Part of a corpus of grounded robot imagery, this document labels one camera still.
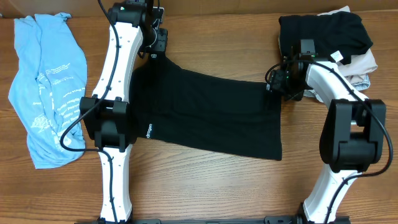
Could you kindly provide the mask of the black t-shirt with logo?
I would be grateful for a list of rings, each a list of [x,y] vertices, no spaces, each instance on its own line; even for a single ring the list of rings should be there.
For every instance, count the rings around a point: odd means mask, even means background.
[[[130,100],[141,138],[282,159],[281,98],[265,83],[204,75],[162,55],[133,71]]]

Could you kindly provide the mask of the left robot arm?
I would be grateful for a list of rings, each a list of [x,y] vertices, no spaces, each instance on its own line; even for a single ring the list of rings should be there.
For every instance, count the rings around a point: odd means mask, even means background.
[[[98,151],[103,204],[97,223],[132,223],[129,156],[136,141],[129,104],[130,82],[137,57],[164,53],[167,31],[164,8],[153,1],[123,1],[107,12],[108,51],[91,97],[80,101],[86,130]]]

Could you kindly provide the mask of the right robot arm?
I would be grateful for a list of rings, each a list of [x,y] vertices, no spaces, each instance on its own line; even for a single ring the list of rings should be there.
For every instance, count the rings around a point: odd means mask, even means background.
[[[386,105],[382,100],[370,100],[346,80],[338,70],[341,58],[340,53],[319,55],[312,39],[301,39],[292,47],[290,57],[266,73],[270,91],[280,93],[286,101],[300,101],[304,91],[314,90],[328,113],[319,143],[324,165],[312,192],[296,215],[268,216],[265,223],[349,223],[349,217],[337,217],[337,209],[356,179],[388,169],[367,172],[379,162],[384,142],[389,148],[387,164],[392,162]]]

